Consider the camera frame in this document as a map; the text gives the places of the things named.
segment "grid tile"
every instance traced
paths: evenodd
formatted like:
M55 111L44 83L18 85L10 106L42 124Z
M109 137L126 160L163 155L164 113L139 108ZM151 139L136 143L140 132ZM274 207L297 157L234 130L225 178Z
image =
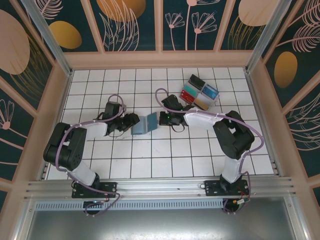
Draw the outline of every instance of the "grid tile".
M167 69L168 80L182 80L184 79L182 68L168 68Z
M198 72L199 72L199 78L202 80L215 78L214 70L212 69L212 67L198 68Z
M167 69L166 68L152 68L151 70L152 80L166 80L167 79Z
M236 91L235 97L238 105L253 105L249 91Z
M227 67L214 67L214 76L216 79L229 79L230 74Z
M152 158L152 177L169 178L172 177L172 160L167 158Z
M100 179L108 179L110 177L111 159L94 159L91 161L90 169L97 173Z
M86 85L85 94L101 94L102 86L102 81L88 82Z
M81 115L81 109L66 109L64 110L62 122L65 124L77 124L79 123Z
M171 157L170 139L152 140L152 157Z
M137 69L136 80L151 80L151 69Z
M196 75L199 77L198 69L197 68L183 68L183 79L188 80L191 75Z
M237 111L247 124L260 133L258 117L248 84L241 68L146 68L75 71L63 110L62 121L75 124L89 121L105 110L111 94L120 93L127 106L126 113L146 116L163 109L154 92L168 89L179 98L183 79L199 75L212 87L219 89L220 98L208 111L228 113ZM163 100L165 93L159 94ZM83 161L101 179L108 178L170 178L219 176L224 168L225 154L213 129L195 126L158 126L144 135L131 135L116 130L110 136L97 137L85 143ZM251 149L260 144L255 135ZM274 174L268 151L264 145L244 161L242 171L250 174ZM67 179L54 166L47 169L47 179Z
M191 157L172 158L173 177L193 177Z
M242 67L229 67L230 76L233 79L245 79L245 73Z
M195 177L214 175L214 168L210 156L192 157L193 172Z
M231 79L216 79L216 86L219 92L233 92L234 88Z
M255 174L274 174L268 155L253 155L251 158Z
M136 70L135 69L121 69L120 81L132 81L136 80Z
M105 77L105 70L90 70L89 82L102 82Z
M246 92L249 91L248 83L246 79L231 79L232 85L235 91Z
M192 157L210 156L210 146L207 138L190 139Z
M117 94L119 89L118 81L104 82L102 88L102 94Z
M101 95L85 95L83 101L83 109L98 109L100 106Z
M110 178L129 179L131 171L131 159L112 159Z
M72 82L87 82L89 77L89 70L74 71Z
M151 158L132 159L131 178L151 178Z
M82 95L86 92L86 82L72 82L70 86L69 95Z
M105 70L104 81L119 81L120 69Z

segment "dark green wall panel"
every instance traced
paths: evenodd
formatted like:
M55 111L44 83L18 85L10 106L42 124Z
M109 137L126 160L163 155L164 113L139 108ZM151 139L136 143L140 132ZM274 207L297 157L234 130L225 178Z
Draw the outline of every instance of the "dark green wall panel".
M26 62L26 68L19 74L18 72L12 72L0 65L0 76L8 82L23 98L25 98L35 109L38 108L40 100L42 98L43 92L45 90L49 75L52 70L52 64L49 62L48 58L37 44L36 40L33 38L32 34L29 32L26 25L23 23L16 10L8 1L2 1L0 3L0 21L1 19L8 19L8 14L13 18L9 20L8 24L15 24L14 19L19 23L18 25L22 26L24 30L20 29L16 32L14 31L14 25L12 29L8 29L5 26L2 26L0 29L2 38L14 38L13 34L20 34L26 38L26 41L29 42L29 49L21 49L18 45L19 42L16 42L15 39L12 39L12 45L9 41L6 44L13 46L14 49L7 54L2 53L0 58L3 58L4 61L18 61L19 63L12 62L13 68L20 68L20 63L22 56L26 56L26 52L30 52L29 60Z
M202 1L208 4L200 4L200 2L198 1L197 5L189 7L187 1L163 1L164 51L214 49L226 1ZM188 30L187 48L186 28ZM201 30L201 33L196 34L197 30L195 29Z
M12 181L34 118L0 89L0 178Z

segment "black grid line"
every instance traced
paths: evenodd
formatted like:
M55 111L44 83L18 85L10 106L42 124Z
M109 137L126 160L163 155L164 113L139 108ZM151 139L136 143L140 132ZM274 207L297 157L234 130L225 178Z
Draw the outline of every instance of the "black grid line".
M152 112L152 80L150 81L151 82L151 84L150 84L150 92L151 92L151 114L153 113ZM153 142L153 138L152 138L152 131L151 131L151 139L150 139L150 141L151 141L151 143L150 143L150 145L151 145L151 159L150 159L150 161L151 161L151 178L152 178L152 142Z
M254 165L254 161L252 160L251 154L250 154L250 159L251 159L251 163L252 163L254 175L257 175L257 174L256 174L255 165Z
M130 95L130 94L154 94L156 91L154 92L124 92L124 93L121 93L121 95ZM219 91L219 93L234 93L234 92L237 92L237 93L250 93L250 91ZM180 94L181 91L171 91L170 92L171 94ZM112 93L102 93L102 95L111 95ZM84 94L69 94L68 96L87 96L87 95L90 95L90 96L94 96L94 95L101 95L100 93L84 93Z
M166 89L169 89L169 80L168 80L168 68L166 69ZM169 128L169 135L170 135L170 155L171 155L171 175L174 177L174 165L172 161L172 139L171 139L171 127Z
M136 81L137 79L137 69L134 72L134 80ZM134 82L134 96L133 96L133 112L135 112L135 105L136 105L136 82ZM131 161L130 161L130 178L132 174L132 154L134 151L134 137L132 136L131 140Z
M119 73L119 81L118 81L118 91L117 91L117 94L119 94L119 87L120 87L120 76L121 76L121 70L120 70L120 73ZM112 156L113 156L113 151L114 151L114 142L115 142L115 135L113 134L112 135L112 147L111 147L111 157L110 157L110 169L109 169L109 178L111 178L111 169L112 169Z
M183 76L183 79L185 79L185 74L184 74L184 71L182 71L182 76ZM195 171L194 171L194 161L193 161L193 158L192 158L192 147L191 147L191 140L190 140L190 128L188 128L188 134L189 134L189 146L190 146L190 158L191 158L191 167L192 167L192 176L194 177L195 176Z
M212 68L213 71L213 77L215 76L215 71L214 68ZM210 137L209 137L209 132L206 131L206 134L208 136L208 142L209 142L209 150L210 150L210 158L211 158L211 164L212 164L212 170L213 170L213 176L215 176L215 168L214 168L214 160L212 158L212 152L211 152L211 145L210 145Z

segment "metal plate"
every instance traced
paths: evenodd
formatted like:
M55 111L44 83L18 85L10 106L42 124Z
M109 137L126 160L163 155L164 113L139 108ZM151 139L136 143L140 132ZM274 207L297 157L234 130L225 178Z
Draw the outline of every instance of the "metal plate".
M117 192L117 183L116 182L101 182L99 189L105 192ZM105 195L103 193L91 191L78 183L73 184L72 195L73 199L92 199L92 198L104 198ZM116 195L108 194L108 198L113 199Z
M241 196L241 191L246 195L249 194L248 182L244 179L239 181L239 189L237 188L230 192L225 192L220 187L219 180L204 181L204 187L206 196Z

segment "pink line drawing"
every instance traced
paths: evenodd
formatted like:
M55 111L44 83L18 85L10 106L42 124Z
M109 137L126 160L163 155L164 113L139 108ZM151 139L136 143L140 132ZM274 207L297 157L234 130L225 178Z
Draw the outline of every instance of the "pink line drawing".
M186 14L186 26L185 26L185 50L188 50L188 26L189 26L189 15L190 15L190 8L196 5L210 5L216 4L220 2L220 0L186 0L188 4L188 11Z
M199 18L199 12L193 13L192 25L195 32L194 38L194 50L197 50L197 38L198 34L209 33L217 30L217 25L214 24L216 19L214 17L215 13L203 13Z
M10 100L8 101L8 104L6 104L5 100L1 99L0 100L0 129L2 130L10 130L13 133L23 137L23 138L27 138L27 136L13 130L10 126L11 126L11 120L12 117L14 115L14 110L15 110L15 104L13 102L11 102ZM15 147L17 149L23 150L24 148L22 146L16 145L12 142L9 142L3 138L0 138L0 141L8 144L12 147Z
M172 29L184 26L185 21L183 21L183 17L181 16L181 12L180 13L173 13L172 16L170 13L167 13L165 15L165 20L168 23L168 26L170 28L172 47L173 47L173 50L175 51L176 48L175 48L175 43L174 43L174 37L172 34Z

